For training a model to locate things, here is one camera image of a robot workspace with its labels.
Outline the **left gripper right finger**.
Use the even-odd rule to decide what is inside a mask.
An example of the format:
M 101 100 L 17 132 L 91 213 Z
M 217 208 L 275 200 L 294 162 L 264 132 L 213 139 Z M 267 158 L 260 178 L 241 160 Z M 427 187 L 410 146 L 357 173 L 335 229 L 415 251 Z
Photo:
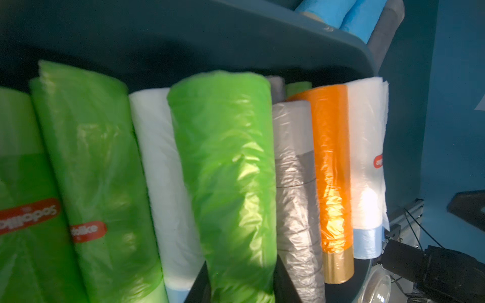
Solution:
M 276 303 L 302 303 L 279 255 L 274 270 L 274 294 Z

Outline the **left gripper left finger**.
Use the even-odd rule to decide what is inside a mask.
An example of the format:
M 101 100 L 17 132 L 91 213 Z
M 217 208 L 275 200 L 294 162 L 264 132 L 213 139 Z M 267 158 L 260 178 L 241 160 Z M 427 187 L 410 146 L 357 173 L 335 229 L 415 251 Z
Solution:
M 211 286 L 208 277 L 207 263 L 204 262 L 191 290 L 189 291 L 185 303 L 210 303 Z

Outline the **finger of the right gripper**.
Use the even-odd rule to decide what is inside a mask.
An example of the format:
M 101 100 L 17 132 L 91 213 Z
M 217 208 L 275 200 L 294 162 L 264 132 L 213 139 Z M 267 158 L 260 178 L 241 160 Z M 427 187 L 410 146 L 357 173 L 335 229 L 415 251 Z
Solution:
M 485 231 L 484 190 L 456 193 L 447 205 L 447 212 Z

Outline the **white roll blue end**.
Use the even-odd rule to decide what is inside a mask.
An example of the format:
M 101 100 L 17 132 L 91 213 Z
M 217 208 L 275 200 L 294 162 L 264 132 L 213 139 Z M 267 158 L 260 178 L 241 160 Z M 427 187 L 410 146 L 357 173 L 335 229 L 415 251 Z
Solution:
M 381 77 L 346 85 L 349 110 L 353 251 L 358 260 L 382 252 L 389 228 L 383 144 L 389 113 L 389 84 Z

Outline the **green trash bag roll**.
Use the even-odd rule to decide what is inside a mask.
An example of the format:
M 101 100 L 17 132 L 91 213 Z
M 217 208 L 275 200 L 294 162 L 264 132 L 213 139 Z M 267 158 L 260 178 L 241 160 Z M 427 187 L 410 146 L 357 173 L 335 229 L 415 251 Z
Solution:
M 1 89 L 1 301 L 87 302 L 30 96 Z

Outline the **orange trash bag roll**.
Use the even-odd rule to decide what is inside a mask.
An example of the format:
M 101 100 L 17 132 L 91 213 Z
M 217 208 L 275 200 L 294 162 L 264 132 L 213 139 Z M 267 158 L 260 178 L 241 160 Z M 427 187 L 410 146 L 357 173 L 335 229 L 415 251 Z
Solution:
M 343 284 L 354 275 L 347 87 L 318 87 L 288 98 L 299 100 L 311 106 L 325 281 Z

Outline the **white blue trash bag roll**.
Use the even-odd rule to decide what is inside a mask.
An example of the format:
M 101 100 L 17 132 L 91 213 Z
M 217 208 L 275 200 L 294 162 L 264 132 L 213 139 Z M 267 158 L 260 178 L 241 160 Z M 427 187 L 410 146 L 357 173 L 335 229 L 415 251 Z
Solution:
M 130 94 L 169 302 L 184 302 L 203 264 L 191 199 L 175 143 L 168 88 Z

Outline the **dark grey trash bag roll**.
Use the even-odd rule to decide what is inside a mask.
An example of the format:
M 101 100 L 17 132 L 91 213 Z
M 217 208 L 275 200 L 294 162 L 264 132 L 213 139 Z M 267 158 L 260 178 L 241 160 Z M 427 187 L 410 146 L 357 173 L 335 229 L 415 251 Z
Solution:
M 286 100 L 285 79 L 279 76 L 267 76 L 270 82 L 272 103 L 277 104 Z

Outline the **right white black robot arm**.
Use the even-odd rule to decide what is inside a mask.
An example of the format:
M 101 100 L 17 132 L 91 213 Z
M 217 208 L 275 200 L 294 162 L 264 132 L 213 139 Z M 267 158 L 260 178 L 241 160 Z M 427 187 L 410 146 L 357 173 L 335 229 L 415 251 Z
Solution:
M 456 193 L 447 211 L 484 231 L 484 190 Z M 433 302 L 484 302 L 484 263 L 465 253 L 444 248 L 424 227 L 437 245 L 407 246 L 389 240 L 381 255 L 385 270 L 409 280 L 420 294 L 409 299 L 426 298 Z

